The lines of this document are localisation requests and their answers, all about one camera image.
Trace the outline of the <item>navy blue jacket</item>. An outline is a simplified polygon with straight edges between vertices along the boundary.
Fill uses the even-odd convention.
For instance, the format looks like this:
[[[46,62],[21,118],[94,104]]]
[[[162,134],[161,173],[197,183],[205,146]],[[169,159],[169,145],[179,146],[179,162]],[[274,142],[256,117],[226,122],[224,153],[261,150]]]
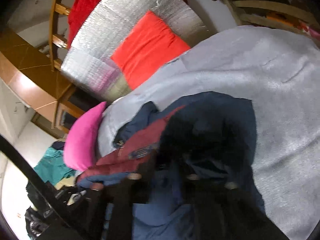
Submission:
[[[79,177],[114,185],[107,239],[258,239],[267,219],[252,163],[252,103],[225,94],[180,99]]]

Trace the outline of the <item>red-orange pillow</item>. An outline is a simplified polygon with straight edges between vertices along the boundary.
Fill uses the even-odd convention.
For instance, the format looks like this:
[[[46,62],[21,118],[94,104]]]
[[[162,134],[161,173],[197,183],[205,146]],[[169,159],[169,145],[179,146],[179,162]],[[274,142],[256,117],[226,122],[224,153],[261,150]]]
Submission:
[[[189,49],[186,42],[149,10],[115,49],[111,59],[134,90],[161,66]]]

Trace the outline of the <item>silver foil mat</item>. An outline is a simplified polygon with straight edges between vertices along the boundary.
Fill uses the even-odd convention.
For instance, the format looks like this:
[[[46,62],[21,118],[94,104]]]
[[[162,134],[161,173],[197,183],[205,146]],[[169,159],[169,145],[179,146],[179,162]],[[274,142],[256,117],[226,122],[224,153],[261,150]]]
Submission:
[[[183,0],[101,0],[73,39],[62,74],[93,96],[114,100],[115,93],[106,88],[107,61],[148,10],[190,47],[212,35]]]

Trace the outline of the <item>pink pillow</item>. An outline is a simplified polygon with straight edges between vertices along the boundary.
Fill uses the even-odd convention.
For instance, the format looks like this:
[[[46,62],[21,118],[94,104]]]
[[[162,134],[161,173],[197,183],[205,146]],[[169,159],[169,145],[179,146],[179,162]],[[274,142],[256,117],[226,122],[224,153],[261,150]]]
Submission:
[[[84,113],[71,127],[63,149],[63,161],[77,171],[85,171],[95,164],[95,145],[106,102]]]

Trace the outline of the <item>teal garment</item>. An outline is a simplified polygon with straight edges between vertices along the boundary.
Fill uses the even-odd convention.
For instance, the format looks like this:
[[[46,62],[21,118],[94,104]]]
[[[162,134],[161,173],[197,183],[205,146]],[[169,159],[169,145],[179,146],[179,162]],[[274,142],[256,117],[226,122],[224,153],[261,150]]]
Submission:
[[[63,161],[63,150],[56,150],[53,147],[47,148],[34,167],[34,171],[45,183],[50,182],[53,186],[62,179],[75,175],[75,170],[68,167]]]

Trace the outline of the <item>wooden bed headboard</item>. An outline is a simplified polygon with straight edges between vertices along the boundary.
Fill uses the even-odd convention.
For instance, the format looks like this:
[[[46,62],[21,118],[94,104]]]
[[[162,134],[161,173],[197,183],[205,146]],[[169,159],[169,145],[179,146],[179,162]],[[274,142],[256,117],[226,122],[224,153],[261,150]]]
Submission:
[[[62,0],[53,0],[49,19],[49,56],[51,69],[60,70],[63,60],[58,57],[58,49],[67,50],[67,38],[58,33],[59,18],[68,16],[71,12],[71,7],[62,3]]]

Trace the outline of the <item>grey bed blanket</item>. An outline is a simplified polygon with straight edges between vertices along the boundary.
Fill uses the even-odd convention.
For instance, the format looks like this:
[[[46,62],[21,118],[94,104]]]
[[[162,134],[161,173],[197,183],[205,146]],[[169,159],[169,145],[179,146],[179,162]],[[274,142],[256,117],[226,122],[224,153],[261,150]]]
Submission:
[[[252,100],[257,119],[253,170],[266,213],[290,239],[319,222],[319,49],[288,31],[242,26],[218,33],[163,65],[103,114],[101,155],[141,106],[215,91]]]

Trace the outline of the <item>wooden cabinet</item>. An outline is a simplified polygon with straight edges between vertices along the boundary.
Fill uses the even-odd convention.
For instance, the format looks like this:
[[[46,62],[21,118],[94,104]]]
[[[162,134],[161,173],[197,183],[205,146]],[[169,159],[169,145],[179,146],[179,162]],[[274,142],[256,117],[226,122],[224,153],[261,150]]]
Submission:
[[[25,103],[65,133],[63,114],[78,118],[84,111],[68,99],[76,86],[60,71],[52,70],[50,59],[10,28],[1,30],[1,79]]]

